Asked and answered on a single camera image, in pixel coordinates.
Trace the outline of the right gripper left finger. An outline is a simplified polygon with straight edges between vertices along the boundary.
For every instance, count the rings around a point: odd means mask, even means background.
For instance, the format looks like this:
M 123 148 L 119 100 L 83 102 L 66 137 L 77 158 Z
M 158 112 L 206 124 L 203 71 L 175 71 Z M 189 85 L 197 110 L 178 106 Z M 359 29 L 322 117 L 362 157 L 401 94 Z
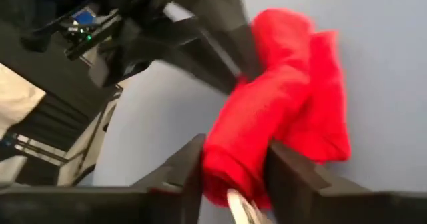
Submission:
M 129 187 L 0 187 L 0 224 L 197 224 L 204 141 Z

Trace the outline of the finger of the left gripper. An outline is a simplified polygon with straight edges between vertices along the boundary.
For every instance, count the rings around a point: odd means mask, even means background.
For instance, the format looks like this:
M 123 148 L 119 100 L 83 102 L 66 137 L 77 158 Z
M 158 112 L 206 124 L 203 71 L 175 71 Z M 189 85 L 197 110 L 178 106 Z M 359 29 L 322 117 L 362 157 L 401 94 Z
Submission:
M 239 73 L 252 81 L 262 72 L 247 24 L 210 33 L 194 23 L 168 23 L 156 34 L 165 45 L 164 61 L 227 95 L 237 85 Z

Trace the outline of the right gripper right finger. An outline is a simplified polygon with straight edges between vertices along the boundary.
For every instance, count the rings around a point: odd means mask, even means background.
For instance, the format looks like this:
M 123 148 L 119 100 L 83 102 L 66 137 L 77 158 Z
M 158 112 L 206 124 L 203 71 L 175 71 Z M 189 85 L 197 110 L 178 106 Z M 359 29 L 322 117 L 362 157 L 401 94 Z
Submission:
M 427 193 L 371 191 L 271 141 L 265 186 L 279 224 L 427 224 Z

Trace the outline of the red towel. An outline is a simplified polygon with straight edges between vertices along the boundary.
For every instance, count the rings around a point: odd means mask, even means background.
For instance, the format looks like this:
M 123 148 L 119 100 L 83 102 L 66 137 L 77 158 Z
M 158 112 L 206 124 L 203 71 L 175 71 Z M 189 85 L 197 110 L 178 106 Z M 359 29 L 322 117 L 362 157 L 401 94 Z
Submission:
M 317 164 L 350 158 L 344 76 L 337 33 L 299 13 L 266 9 L 251 30 L 264 70 L 239 78 L 207 136 L 203 192 L 235 224 L 271 224 L 262 179 L 271 140 Z

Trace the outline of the light wooden table board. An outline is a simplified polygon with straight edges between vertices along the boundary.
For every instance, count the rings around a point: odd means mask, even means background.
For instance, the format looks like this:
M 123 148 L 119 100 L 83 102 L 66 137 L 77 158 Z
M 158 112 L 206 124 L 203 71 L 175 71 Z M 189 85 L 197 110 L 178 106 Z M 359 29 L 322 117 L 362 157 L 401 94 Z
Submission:
M 0 138 L 44 98 L 46 92 L 0 63 Z

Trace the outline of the black diagonal frame strut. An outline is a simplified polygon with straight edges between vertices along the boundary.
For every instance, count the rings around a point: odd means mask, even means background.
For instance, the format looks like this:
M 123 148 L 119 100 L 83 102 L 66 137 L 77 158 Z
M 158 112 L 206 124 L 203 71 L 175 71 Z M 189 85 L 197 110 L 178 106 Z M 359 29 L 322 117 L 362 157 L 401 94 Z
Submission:
M 118 99 L 90 97 L 86 106 L 73 106 L 47 96 L 0 135 L 0 161 L 26 158 L 15 179 L 21 185 L 76 185 L 96 166 Z

